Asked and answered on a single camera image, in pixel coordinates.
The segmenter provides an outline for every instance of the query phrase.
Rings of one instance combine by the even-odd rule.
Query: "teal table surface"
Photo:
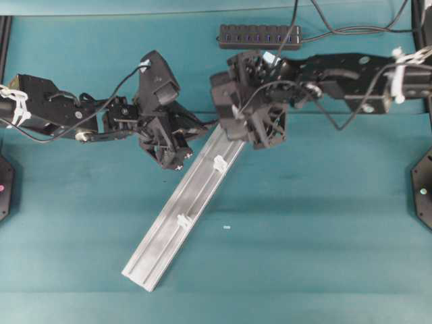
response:
[[[336,26],[383,26],[400,2],[323,7]],[[307,35],[323,31],[311,6],[299,14]],[[18,17],[5,81],[31,74],[105,98],[157,49],[182,87],[178,101],[211,119],[209,76],[237,53],[218,49],[219,24],[290,15]],[[408,8],[398,27],[409,26]],[[285,55],[390,55],[397,46],[413,51],[411,35],[333,36]],[[133,78],[120,94],[131,99],[137,87]],[[409,174],[432,143],[422,112],[420,101],[394,105],[343,132],[313,106],[291,113],[288,141],[247,146],[152,293],[120,272],[185,172],[160,169],[136,138],[40,145],[4,130],[16,185],[0,223],[0,323],[430,323],[432,231],[414,214]]]
[[[319,0],[320,4],[366,3],[377,0]],[[387,8],[401,0],[381,0]],[[287,8],[294,0],[2,0],[0,12],[13,16],[85,16],[127,14],[172,14],[204,11]],[[299,6],[311,6],[310,0],[298,0]]]

